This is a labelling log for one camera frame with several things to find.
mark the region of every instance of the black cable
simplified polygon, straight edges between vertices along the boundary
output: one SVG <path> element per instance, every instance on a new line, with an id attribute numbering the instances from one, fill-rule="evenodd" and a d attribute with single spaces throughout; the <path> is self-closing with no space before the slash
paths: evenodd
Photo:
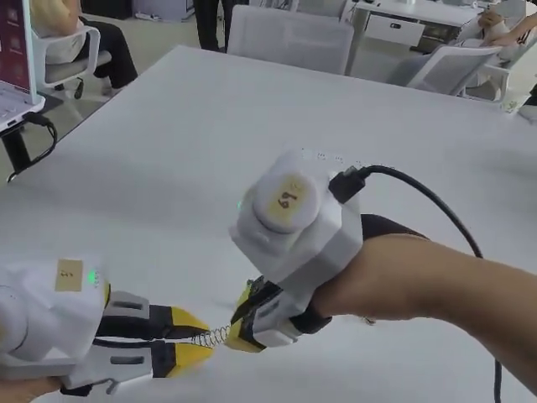
<path id="1" fill-rule="evenodd" d="M 436 195 L 427 186 L 423 185 L 421 182 L 414 179 L 412 176 L 406 175 L 405 173 L 401 172 L 400 170 L 396 170 L 395 168 L 390 168 L 388 166 L 382 166 L 382 165 L 366 166 L 359 170 L 354 170 L 350 173 L 347 173 L 347 175 L 355 175 L 358 178 L 360 178 L 361 180 L 360 186 L 362 186 L 362 184 L 365 185 L 364 183 L 365 180 L 371 174 L 383 174 L 383 175 L 391 176 L 395 179 L 398 179 L 406 183 L 407 185 L 414 187 L 417 191 L 425 195 L 448 216 L 451 222 L 453 222 L 456 228 L 461 232 L 464 239 L 470 245 L 470 248 L 472 248 L 472 251 L 476 255 L 476 257 L 479 259 L 483 258 L 481 249 L 479 248 L 479 246 L 477 246 L 476 241 L 474 240 L 473 236 L 470 234 L 470 231 L 468 231 L 468 229 L 462 223 L 461 219 L 442 201 L 442 199 L 440 199 L 438 195 Z M 502 364 L 497 359 L 494 360 L 494 392 L 493 393 L 494 393 L 494 403 L 501 403 L 502 402 Z"/>
<path id="2" fill-rule="evenodd" d="M 49 155 L 51 155 L 52 152 L 55 150 L 56 145 L 58 144 L 58 131 L 56 130 L 56 126 L 46 116 L 43 116 L 40 113 L 30 112 L 30 113 L 26 113 L 23 119 L 24 121 L 28 123 L 32 123 L 37 126 L 47 128 L 47 130 L 49 131 L 50 137 L 52 138 L 52 145 L 46 151 L 44 151 L 43 153 L 38 155 L 35 159 L 33 159 L 29 163 L 29 165 L 26 166 L 23 170 L 16 170 L 15 172 L 13 172 L 8 177 L 8 182 L 11 182 L 15 178 L 15 176 L 17 176 L 24 170 L 31 168 L 32 166 L 38 164 L 39 162 L 47 158 Z"/>

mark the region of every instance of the person's arm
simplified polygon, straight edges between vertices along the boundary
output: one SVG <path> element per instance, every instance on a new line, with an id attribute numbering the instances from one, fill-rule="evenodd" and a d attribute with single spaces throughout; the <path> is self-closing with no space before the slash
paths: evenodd
<path id="1" fill-rule="evenodd" d="M 314 295 L 323 316 L 450 322 L 537 395 L 537 276 L 419 238 L 368 240 Z"/>
<path id="2" fill-rule="evenodd" d="M 503 36 L 500 36 L 499 38 L 487 42 L 487 44 L 490 44 L 492 46 L 507 46 L 513 44 L 517 41 L 518 38 L 520 38 L 526 32 L 535 27 L 537 27 L 537 13 L 524 18 L 520 22 L 520 24 L 511 29 L 510 32 Z"/>
<path id="3" fill-rule="evenodd" d="M 0 401 L 30 403 L 42 395 L 57 391 L 59 388 L 60 383 L 53 378 L 0 380 Z"/>
<path id="4" fill-rule="evenodd" d="M 505 34 L 509 33 L 509 28 L 505 21 L 502 19 L 501 22 L 493 25 L 485 34 L 485 42 L 492 42 L 493 40 L 502 37 Z M 512 44 L 504 46 L 502 50 L 498 53 L 498 57 L 501 60 L 512 60 L 516 55 L 520 45 L 515 41 Z"/>
<path id="5" fill-rule="evenodd" d="M 537 395 L 537 277 L 449 255 L 460 265 L 446 277 L 432 316 L 466 330 Z"/>
<path id="6" fill-rule="evenodd" d="M 60 36 L 76 32 L 80 12 L 77 0 L 31 0 L 32 24 L 45 26 Z"/>

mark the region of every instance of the number label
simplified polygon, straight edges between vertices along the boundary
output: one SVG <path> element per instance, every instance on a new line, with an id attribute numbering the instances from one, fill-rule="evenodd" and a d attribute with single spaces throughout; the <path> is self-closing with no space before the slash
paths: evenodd
<path id="1" fill-rule="evenodd" d="M 282 196 L 278 199 L 278 204 L 282 208 L 289 208 L 289 200 L 296 200 L 298 197 L 296 195 L 293 195 L 292 193 L 284 192 L 282 193 Z"/>
<path id="2" fill-rule="evenodd" d="M 277 222 L 288 224 L 307 197 L 307 191 L 308 188 L 301 178 L 289 175 L 274 193 L 267 213 Z"/>
<path id="3" fill-rule="evenodd" d="M 82 291 L 82 273 L 84 265 L 81 260 L 58 260 L 55 290 L 58 292 Z"/>

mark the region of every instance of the gray plastic part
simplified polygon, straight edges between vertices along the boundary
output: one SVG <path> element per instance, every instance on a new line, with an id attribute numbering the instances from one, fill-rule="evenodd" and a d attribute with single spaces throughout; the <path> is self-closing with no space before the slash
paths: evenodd
<path id="1" fill-rule="evenodd" d="M 107 394 L 112 395 L 124 382 L 152 378 L 151 348 L 109 348 L 92 346 L 86 360 L 61 378 L 67 389 L 86 385 L 110 383 Z"/>

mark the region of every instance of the person's leg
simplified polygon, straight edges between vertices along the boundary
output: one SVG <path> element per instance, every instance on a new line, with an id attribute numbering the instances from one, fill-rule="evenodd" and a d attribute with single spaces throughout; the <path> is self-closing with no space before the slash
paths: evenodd
<path id="1" fill-rule="evenodd" d="M 203 50 L 217 52 L 218 0 L 194 0 L 194 13 L 196 14 L 200 47 Z"/>
<path id="2" fill-rule="evenodd" d="M 529 93 L 531 94 L 531 97 L 529 97 L 525 105 L 537 107 L 537 85 L 534 86 L 534 88 Z"/>
<path id="3" fill-rule="evenodd" d="M 222 8 L 224 9 L 224 38 L 226 39 L 226 51 L 229 43 L 229 32 L 232 28 L 232 12 L 235 3 L 235 0 L 222 0 Z"/>
<path id="4" fill-rule="evenodd" d="M 122 30 L 116 25 L 98 21 L 85 21 L 84 24 L 99 30 L 101 33 L 99 50 L 107 51 L 112 56 L 112 60 L 109 63 L 97 67 L 95 77 L 110 78 L 114 89 L 123 88 L 136 80 L 138 72 L 134 66 L 133 57 Z M 77 59 L 88 57 L 89 45 L 89 39 L 87 39 Z"/>

